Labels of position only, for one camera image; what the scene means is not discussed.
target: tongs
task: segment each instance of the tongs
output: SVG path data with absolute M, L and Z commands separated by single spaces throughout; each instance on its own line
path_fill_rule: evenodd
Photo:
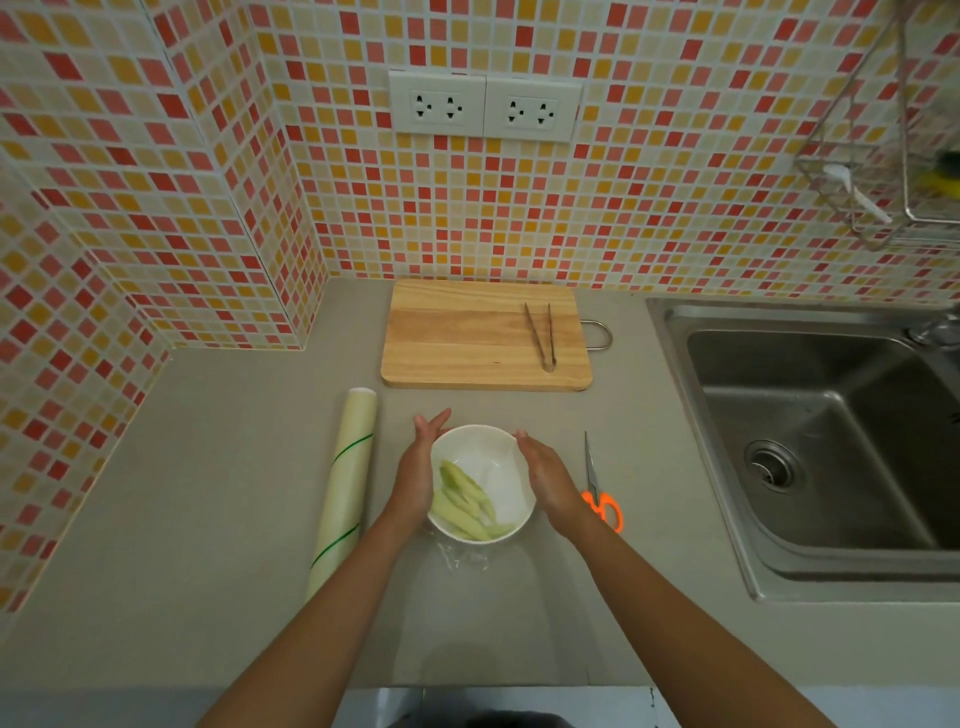
M 530 325 L 530 330 L 534 334 L 534 343 L 537 344 L 537 351 L 540 353 L 540 364 L 543 367 L 543 370 L 550 374 L 557 368 L 557 353 L 553 347 L 553 312 L 550 310 L 550 304 L 546 305 L 546 320 L 549 325 L 550 333 L 550 358 L 546 358 L 546 348 L 543 343 L 540 341 L 540 334 L 537 332 L 537 325 L 534 324 L 534 317 L 530 314 L 530 306 L 526 303 L 523 304 L 523 310 L 527 312 L 527 323 Z

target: scissors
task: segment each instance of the scissors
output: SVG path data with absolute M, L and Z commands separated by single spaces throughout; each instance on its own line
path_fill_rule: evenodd
M 610 528 L 612 528 L 616 533 L 619 533 L 623 530 L 623 514 L 620 513 L 620 506 L 616 500 L 614 500 L 609 493 L 601 493 L 597 488 L 597 473 L 593 469 L 593 455 L 590 453 L 590 440 L 585 432 L 584 447 L 587 450 L 588 489 L 581 493 L 581 495 L 584 497 L 587 505 L 593 509 L 593 512 L 602 518 L 607 524 L 609 524 L 607 521 L 607 506 L 610 506 L 616 515 L 616 525 L 611 525 Z

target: white spoon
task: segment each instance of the white spoon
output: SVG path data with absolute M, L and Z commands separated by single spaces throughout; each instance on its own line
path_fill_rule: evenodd
M 893 225 L 894 219 L 883 211 L 873 200 L 863 194 L 859 189 L 853 186 L 853 177 L 850 168 L 843 164 L 825 164 L 824 174 L 833 177 L 851 192 L 854 198 L 860 203 L 860 206 L 870 212 L 877 220 L 884 225 Z

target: hand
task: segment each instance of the hand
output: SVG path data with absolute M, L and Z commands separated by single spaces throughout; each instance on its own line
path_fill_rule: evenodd
M 384 512 L 395 515 L 411 531 L 423 523 L 433 505 L 433 464 L 430 450 L 433 442 L 446 432 L 444 424 L 450 419 L 450 410 L 445 409 L 430 422 L 422 415 L 414 418 L 417 437 L 400 456 L 396 466 L 394 491 L 387 501 Z
M 514 437 L 530 468 L 530 487 L 537 503 L 557 532 L 570 538 L 585 509 L 589 509 L 587 502 L 577 492 L 564 461 L 553 448 L 530 437 L 525 430 L 518 430 Z

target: person's right hand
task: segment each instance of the person's right hand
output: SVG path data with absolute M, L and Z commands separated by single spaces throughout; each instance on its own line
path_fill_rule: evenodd
M 553 448 L 530 437 L 525 430 L 518 430 L 514 437 L 530 467 L 530 487 L 537 503 L 557 532 L 570 538 L 585 509 L 589 512 L 587 502 L 577 492 L 564 461 Z

